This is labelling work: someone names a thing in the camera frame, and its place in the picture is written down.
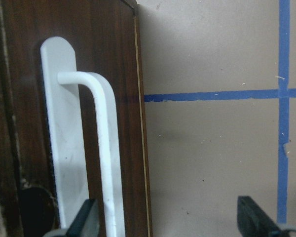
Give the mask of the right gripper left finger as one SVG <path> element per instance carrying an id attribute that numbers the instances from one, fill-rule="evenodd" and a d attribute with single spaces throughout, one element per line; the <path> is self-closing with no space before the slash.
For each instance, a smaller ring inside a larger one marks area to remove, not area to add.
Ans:
<path id="1" fill-rule="evenodd" d="M 65 233 L 66 237 L 97 237 L 100 229 L 98 201 L 87 199 Z"/>

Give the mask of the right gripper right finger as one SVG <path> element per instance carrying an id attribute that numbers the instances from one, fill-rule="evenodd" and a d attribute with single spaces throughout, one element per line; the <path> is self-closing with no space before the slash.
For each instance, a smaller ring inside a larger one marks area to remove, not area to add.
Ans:
<path id="1" fill-rule="evenodd" d="M 243 237 L 285 236 L 250 196 L 239 196 L 237 199 L 237 227 Z"/>

